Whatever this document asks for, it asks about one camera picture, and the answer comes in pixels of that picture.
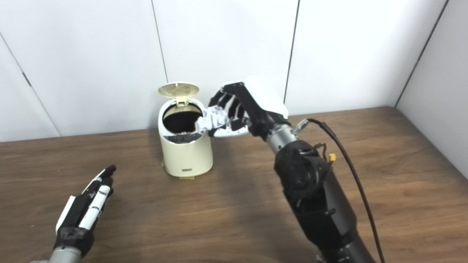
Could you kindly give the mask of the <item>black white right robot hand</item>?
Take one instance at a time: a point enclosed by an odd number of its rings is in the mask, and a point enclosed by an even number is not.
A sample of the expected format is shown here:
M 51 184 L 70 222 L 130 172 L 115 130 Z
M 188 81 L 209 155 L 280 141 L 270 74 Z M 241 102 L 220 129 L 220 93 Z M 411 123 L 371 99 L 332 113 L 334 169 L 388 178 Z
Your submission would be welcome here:
M 228 122 L 208 130 L 210 137 L 244 136 L 248 133 L 266 139 L 276 125 L 290 125 L 288 111 L 275 90 L 257 77 L 229 82 L 210 99 L 209 107 L 221 107 Z

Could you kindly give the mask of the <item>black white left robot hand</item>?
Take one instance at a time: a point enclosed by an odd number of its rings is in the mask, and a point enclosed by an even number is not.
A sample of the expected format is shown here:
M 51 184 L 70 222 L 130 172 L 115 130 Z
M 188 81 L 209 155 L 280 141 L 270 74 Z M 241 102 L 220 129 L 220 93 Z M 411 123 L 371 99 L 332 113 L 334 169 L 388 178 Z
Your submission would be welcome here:
M 115 165 L 92 178 L 82 193 L 70 196 L 56 224 L 50 263 L 78 263 L 91 250 L 94 231 L 107 199 L 113 195 Z

